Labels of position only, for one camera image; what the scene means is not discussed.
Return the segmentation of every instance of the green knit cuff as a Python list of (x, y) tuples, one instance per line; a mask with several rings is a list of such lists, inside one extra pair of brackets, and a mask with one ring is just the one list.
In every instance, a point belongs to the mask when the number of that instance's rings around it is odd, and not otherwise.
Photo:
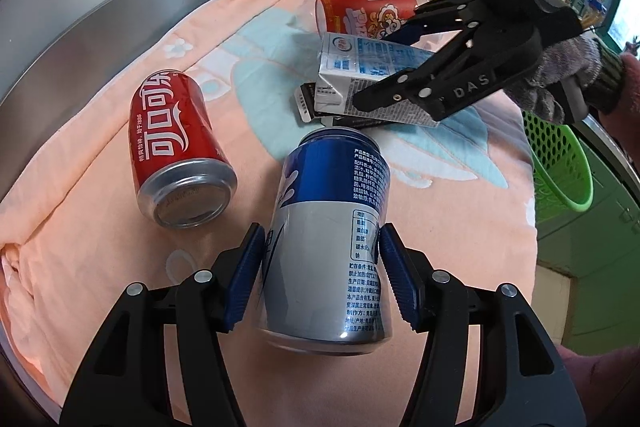
[(625, 86), (625, 65), (600, 39), (594, 39), (600, 51), (602, 70), (595, 82), (584, 90), (584, 101), (598, 111), (609, 114), (618, 105)]

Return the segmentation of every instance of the basket rim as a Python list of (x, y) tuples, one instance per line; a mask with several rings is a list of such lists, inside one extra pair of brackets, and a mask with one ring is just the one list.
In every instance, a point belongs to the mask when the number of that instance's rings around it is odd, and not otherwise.
[(558, 127), (562, 128), (562, 131), (566, 133), (567, 140), (569, 140), (569, 142), (571, 142), (571, 144), (574, 146), (574, 149), (576, 150), (576, 153), (578, 155), (578, 160), (587, 166), (587, 172), (589, 173), (589, 175), (587, 176), (588, 183), (589, 183), (589, 187), (588, 187), (589, 196), (585, 199), (585, 201), (582, 201), (582, 202), (574, 201), (571, 198), (569, 198), (564, 192), (562, 192), (560, 187), (558, 187), (556, 182), (553, 181), (551, 176), (549, 176), (548, 172), (546, 172), (546, 169), (540, 162), (538, 155), (536, 155), (533, 148), (531, 148), (531, 156), (533, 158), (534, 168), (537, 171), (538, 175), (540, 175), (540, 177), (544, 180), (545, 184), (552, 190), (555, 196), (562, 203), (564, 203), (569, 209), (571, 209), (574, 212), (585, 212), (590, 208), (591, 203), (593, 203), (593, 176), (591, 175), (591, 168), (589, 165), (589, 161), (587, 159), (586, 154), (584, 153), (584, 149), (582, 149), (582, 145), (578, 141), (577, 137), (575, 136), (571, 128), (568, 125), (560, 125)]

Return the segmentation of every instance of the light blue leaf pattern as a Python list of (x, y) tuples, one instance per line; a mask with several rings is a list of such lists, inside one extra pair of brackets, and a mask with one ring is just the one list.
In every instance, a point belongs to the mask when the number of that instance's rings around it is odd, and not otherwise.
[[(318, 77), (318, 35), (301, 29), (295, 15), (272, 7), (222, 48), (240, 58), (233, 83), (252, 130), (273, 158), (283, 160), (306, 133), (321, 126), (300, 123), (292, 97), (297, 86)], [(473, 107), (435, 128), (390, 124), (369, 134), (408, 185), (427, 188), (431, 178), (482, 178), (508, 188), (488, 154), (487, 126)]]

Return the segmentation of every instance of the green cabinet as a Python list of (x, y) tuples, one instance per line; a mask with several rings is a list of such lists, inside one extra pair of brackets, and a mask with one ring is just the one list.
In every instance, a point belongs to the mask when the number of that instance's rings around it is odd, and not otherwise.
[(593, 206), (538, 227), (538, 259), (573, 278), (563, 344), (581, 354), (640, 341), (640, 208), (582, 143), (594, 178)]

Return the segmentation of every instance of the green plastic basket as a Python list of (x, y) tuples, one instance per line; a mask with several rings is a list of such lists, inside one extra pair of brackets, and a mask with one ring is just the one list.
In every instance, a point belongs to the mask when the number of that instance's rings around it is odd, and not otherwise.
[(522, 115), (533, 153), (536, 222), (567, 210), (588, 210), (593, 201), (593, 178), (587, 156), (571, 128), (553, 125), (528, 112)]

